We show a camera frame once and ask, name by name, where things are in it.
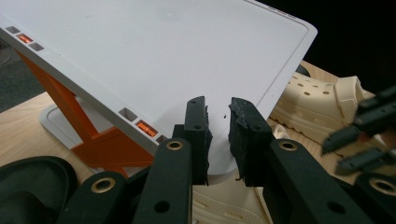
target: orange bracket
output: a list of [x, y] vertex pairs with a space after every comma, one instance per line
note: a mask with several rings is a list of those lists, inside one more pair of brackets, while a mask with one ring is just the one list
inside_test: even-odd
[[123, 167], [146, 167], [153, 157], [117, 127], [97, 132], [82, 110], [76, 96], [50, 74], [18, 52], [23, 61], [47, 91], [81, 138], [73, 152], [91, 168], [119, 172], [127, 176]]

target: beige shoe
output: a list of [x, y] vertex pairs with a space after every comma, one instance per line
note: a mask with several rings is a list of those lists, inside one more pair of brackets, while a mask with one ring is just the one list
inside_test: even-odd
[[[294, 73], [270, 118], [322, 144], [330, 133], [349, 126], [359, 103], [368, 98], [357, 77], [341, 77], [330, 83]], [[378, 138], [373, 138], [337, 153], [350, 156], [368, 147], [384, 146]]]

